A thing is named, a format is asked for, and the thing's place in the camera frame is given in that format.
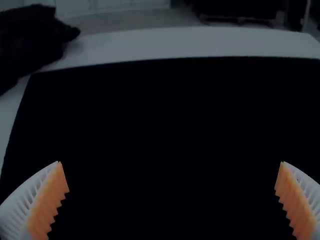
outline wall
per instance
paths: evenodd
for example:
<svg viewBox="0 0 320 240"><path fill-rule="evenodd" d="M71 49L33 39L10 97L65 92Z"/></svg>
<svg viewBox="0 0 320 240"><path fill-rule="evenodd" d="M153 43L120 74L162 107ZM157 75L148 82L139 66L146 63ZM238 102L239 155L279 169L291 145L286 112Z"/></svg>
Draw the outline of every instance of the wall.
<svg viewBox="0 0 320 240"><path fill-rule="evenodd" d="M125 10L169 8L170 0L0 0L0 10L41 3L56 6L60 18Z"/></svg>

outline black mat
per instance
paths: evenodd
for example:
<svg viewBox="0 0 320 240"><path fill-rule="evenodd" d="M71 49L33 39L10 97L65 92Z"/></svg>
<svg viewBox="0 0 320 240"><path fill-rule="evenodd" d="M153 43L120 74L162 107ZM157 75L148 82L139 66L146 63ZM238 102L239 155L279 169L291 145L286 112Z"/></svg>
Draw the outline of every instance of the black mat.
<svg viewBox="0 0 320 240"><path fill-rule="evenodd" d="M294 239L280 161L319 177L320 62L221 57L39 73L21 101L2 202L61 161L49 239Z"/></svg>

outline dark object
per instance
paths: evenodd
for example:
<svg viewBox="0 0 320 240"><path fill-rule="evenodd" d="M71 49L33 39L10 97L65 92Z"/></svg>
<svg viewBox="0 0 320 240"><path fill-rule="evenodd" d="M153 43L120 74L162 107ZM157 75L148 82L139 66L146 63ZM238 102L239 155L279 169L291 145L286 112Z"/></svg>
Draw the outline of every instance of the dark object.
<svg viewBox="0 0 320 240"><path fill-rule="evenodd" d="M306 14L307 0L288 1L286 22L295 31L302 31L303 22Z"/></svg>
<svg viewBox="0 0 320 240"><path fill-rule="evenodd" d="M80 34L55 12L40 4L0 12L0 95L18 78L60 59L63 44Z"/></svg>
<svg viewBox="0 0 320 240"><path fill-rule="evenodd" d="M0 202L62 161L70 193L50 240L293 240L274 185L280 161L320 182L319 67L216 57L35 74L10 135Z"/></svg>
<svg viewBox="0 0 320 240"><path fill-rule="evenodd" d="M320 1L313 0L311 2L310 15L317 23L320 23Z"/></svg>
<svg viewBox="0 0 320 240"><path fill-rule="evenodd" d="M273 20L280 8L278 0L189 0L198 15L220 18Z"/></svg>

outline black fabric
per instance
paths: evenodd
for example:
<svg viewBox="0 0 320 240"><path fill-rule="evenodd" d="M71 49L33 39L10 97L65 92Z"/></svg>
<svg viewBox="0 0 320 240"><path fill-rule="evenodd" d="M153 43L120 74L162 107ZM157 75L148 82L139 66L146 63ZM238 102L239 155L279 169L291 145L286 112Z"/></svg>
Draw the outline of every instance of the black fabric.
<svg viewBox="0 0 320 240"><path fill-rule="evenodd" d="M2 202L61 161L70 193L49 239L294 239L280 161L319 182L319 60L124 62L35 74Z"/></svg>
<svg viewBox="0 0 320 240"><path fill-rule="evenodd" d="M56 8L34 4L0 12L0 95L17 79L59 60L80 30L55 18Z"/></svg>
<svg viewBox="0 0 320 240"><path fill-rule="evenodd" d="M278 0L189 0L194 9L201 14L218 17L247 17L275 19L281 6Z"/></svg>

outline gray floor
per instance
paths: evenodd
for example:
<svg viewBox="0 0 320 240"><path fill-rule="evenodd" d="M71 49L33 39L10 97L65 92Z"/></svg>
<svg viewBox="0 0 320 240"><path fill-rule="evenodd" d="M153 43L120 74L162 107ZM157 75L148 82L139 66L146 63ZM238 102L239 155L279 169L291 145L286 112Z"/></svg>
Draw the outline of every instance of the gray floor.
<svg viewBox="0 0 320 240"><path fill-rule="evenodd" d="M203 23L184 4L178 4L171 9L101 13L64 19L63 21L80 28L82 35L147 28L203 26ZM220 27L238 26L236 23L227 22L215 22L210 25ZM247 23L241 27L270 28L263 24L254 23ZM281 12L276 18L275 28L286 30L283 26L283 13Z"/></svg>

